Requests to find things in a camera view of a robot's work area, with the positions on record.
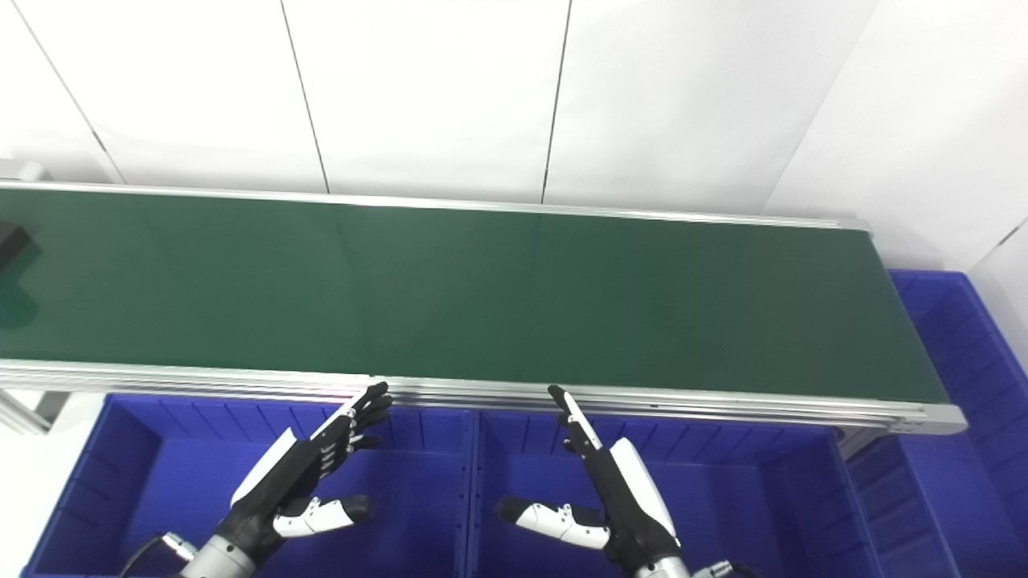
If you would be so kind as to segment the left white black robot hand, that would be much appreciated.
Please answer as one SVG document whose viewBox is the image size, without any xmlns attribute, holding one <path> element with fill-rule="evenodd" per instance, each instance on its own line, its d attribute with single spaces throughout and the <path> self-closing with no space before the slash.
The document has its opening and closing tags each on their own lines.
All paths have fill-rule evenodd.
<svg viewBox="0 0 1028 578">
<path fill-rule="evenodd" d="M 373 515 L 368 496 L 321 499 L 315 491 L 356 451 L 376 449 L 381 437 L 366 429 L 386 421 L 393 398 L 386 381 L 368 385 L 338 407 L 311 436 L 287 429 L 235 490 L 227 515 L 201 553 L 212 570 L 198 577 L 250 577 L 287 540 L 363 523 Z"/>
</svg>

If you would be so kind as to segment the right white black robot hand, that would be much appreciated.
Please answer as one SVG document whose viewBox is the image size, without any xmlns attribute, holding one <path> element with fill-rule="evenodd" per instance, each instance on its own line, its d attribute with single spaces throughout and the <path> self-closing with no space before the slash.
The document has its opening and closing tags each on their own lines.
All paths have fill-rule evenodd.
<svg viewBox="0 0 1028 578">
<path fill-rule="evenodd" d="M 503 496 L 495 503 L 499 519 L 602 550 L 626 577 L 690 577 L 671 512 L 631 440 L 603 444 L 570 391 L 550 385 L 548 392 L 561 409 L 563 446 L 581 459 L 603 509 Z"/>
</svg>

